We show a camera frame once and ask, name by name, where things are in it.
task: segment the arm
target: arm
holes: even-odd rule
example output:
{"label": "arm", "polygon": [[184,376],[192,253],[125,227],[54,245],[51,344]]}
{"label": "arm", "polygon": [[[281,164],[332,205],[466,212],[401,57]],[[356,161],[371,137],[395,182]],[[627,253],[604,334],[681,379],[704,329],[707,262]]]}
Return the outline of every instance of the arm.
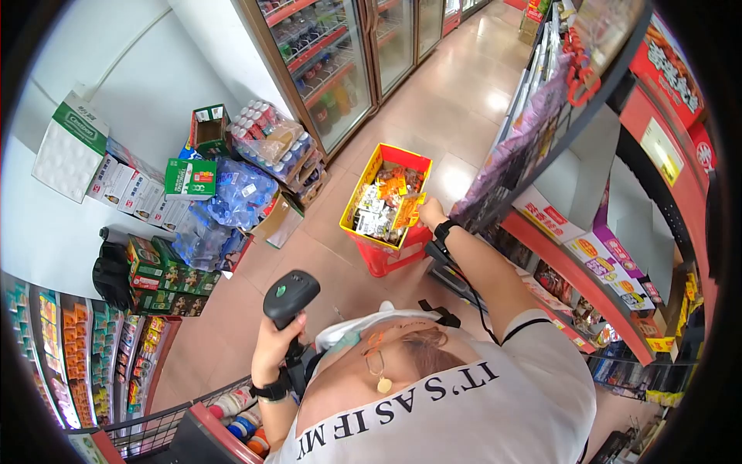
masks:
{"label": "arm", "polygon": [[[440,202],[430,198],[420,208],[420,219],[435,231],[448,218]],[[513,266],[484,241],[454,226],[446,237],[446,248],[472,287],[485,300],[492,331],[498,340],[503,340],[505,329],[517,315],[537,307]]]}
{"label": "arm", "polygon": [[[278,380],[278,366],[289,350],[291,340],[303,333],[306,324],[306,314],[299,313],[297,318],[285,329],[279,330],[273,321],[263,316],[260,322],[260,332],[257,335],[257,345],[252,356],[252,384],[262,388]],[[266,432],[271,452],[278,450],[289,434],[291,424],[299,410],[294,399],[289,395],[279,402],[267,403],[261,398],[257,400],[260,415],[263,417],[263,429]]]}

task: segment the hand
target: hand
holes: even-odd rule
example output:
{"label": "hand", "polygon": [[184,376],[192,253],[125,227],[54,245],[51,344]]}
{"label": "hand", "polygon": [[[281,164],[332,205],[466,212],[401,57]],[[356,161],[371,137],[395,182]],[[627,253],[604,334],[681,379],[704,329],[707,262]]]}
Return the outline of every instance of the hand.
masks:
{"label": "hand", "polygon": [[306,313],[301,311],[283,330],[276,328],[268,316],[260,321],[255,353],[252,355],[252,383],[257,388],[278,380],[278,366],[283,362],[289,343],[302,334],[306,326]]}
{"label": "hand", "polygon": [[441,202],[433,197],[428,197],[425,204],[420,206],[418,211],[420,213],[420,220],[431,232],[435,232],[436,227],[448,219],[443,213]]}

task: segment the white wall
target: white wall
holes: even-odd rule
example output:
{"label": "white wall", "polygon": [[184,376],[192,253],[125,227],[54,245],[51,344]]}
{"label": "white wall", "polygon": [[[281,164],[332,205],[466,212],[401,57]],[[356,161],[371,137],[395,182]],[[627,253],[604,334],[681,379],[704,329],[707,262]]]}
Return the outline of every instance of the white wall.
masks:
{"label": "white wall", "polygon": [[251,99],[267,100],[282,113],[298,118],[281,96],[248,34],[243,13],[233,0],[168,2],[238,102],[245,105]]}
{"label": "white wall", "polygon": [[145,237],[166,232],[89,198],[74,203],[31,177],[51,116],[77,83],[112,137],[163,168],[186,141],[191,110],[222,102],[235,114],[241,105],[165,0],[70,6],[31,71],[6,141],[1,265],[34,284],[98,298],[91,271],[101,226]]}

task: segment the wristwatch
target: wristwatch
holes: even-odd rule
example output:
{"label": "wristwatch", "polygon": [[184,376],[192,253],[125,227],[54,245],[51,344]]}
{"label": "wristwatch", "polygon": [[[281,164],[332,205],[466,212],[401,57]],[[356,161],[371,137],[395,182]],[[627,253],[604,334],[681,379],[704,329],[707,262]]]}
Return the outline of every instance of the wristwatch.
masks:
{"label": "wristwatch", "polygon": [[288,396],[289,388],[289,372],[285,367],[281,367],[278,370],[278,380],[264,385],[263,388],[257,388],[253,385],[250,387],[250,394],[252,396],[267,399],[269,402],[281,401]]}
{"label": "wristwatch", "polygon": [[461,227],[461,224],[454,221],[453,219],[445,220],[444,222],[441,222],[436,227],[435,232],[433,234],[436,236],[439,242],[441,242],[441,245],[443,247],[446,246],[446,237],[448,237],[448,233],[450,232],[450,228],[453,226],[459,226]]}

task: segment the refrigerator handle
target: refrigerator handle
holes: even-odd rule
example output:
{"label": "refrigerator handle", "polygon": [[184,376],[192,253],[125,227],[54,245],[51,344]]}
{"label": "refrigerator handle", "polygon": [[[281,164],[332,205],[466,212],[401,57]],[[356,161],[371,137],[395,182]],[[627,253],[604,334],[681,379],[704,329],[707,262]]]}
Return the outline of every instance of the refrigerator handle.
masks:
{"label": "refrigerator handle", "polygon": [[364,8],[366,8],[366,24],[364,24],[364,35],[368,35],[369,32],[371,32],[371,11],[369,10],[370,1],[366,0],[359,0],[359,2],[362,2],[364,4]]}
{"label": "refrigerator handle", "polygon": [[378,0],[373,0],[373,30],[374,32],[376,32],[377,27],[378,27]]}

